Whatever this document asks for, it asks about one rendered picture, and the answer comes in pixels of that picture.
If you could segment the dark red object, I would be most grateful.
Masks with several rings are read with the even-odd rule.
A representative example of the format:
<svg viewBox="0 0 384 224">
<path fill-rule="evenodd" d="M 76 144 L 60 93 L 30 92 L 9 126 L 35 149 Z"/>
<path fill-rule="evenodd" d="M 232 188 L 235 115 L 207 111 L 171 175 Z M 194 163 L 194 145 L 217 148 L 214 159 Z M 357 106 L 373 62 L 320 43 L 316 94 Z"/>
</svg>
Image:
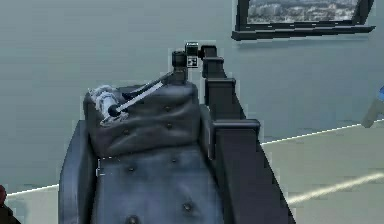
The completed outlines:
<svg viewBox="0 0 384 224">
<path fill-rule="evenodd" d="M 21 224 L 15 218 L 13 211 L 5 205 L 7 197 L 6 190 L 3 185 L 0 185 L 0 224 Z"/>
</svg>

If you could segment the blue and grey furniture piece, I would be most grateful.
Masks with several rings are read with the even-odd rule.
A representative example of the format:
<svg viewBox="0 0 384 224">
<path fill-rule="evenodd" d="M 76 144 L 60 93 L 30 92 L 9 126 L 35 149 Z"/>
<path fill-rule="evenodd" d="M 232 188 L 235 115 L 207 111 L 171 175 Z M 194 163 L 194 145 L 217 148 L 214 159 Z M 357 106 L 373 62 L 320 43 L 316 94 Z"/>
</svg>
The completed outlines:
<svg viewBox="0 0 384 224">
<path fill-rule="evenodd" d="M 384 86 L 380 88 L 377 96 L 372 101 L 361 125 L 370 128 L 380 114 L 384 115 Z"/>
</svg>

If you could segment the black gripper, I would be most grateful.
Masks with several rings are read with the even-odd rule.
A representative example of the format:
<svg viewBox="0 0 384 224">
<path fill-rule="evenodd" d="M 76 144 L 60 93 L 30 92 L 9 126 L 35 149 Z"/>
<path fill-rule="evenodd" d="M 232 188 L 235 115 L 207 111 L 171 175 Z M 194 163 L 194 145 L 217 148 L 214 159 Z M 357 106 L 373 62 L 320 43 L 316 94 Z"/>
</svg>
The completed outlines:
<svg viewBox="0 0 384 224">
<path fill-rule="evenodd" d="M 108 108 L 108 114 L 111 117 L 118 117 L 122 112 L 126 112 L 130 106 L 133 106 L 140 100 L 160 89 L 164 84 L 185 84 L 188 79 L 187 56 L 184 51 L 172 52 L 172 67 L 173 71 L 159 77 L 157 80 L 151 81 L 130 92 L 122 92 L 125 100 L 124 104 L 118 106 L 111 105 Z"/>
</svg>

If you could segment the black framed window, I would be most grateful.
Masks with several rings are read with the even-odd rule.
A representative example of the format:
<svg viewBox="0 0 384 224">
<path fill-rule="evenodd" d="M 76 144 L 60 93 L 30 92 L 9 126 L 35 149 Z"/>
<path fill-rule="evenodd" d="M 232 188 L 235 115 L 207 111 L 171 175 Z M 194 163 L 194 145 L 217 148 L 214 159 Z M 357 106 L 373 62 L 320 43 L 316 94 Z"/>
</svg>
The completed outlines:
<svg viewBox="0 0 384 224">
<path fill-rule="evenodd" d="M 370 33 L 374 0 L 238 0 L 235 41 Z"/>
</svg>

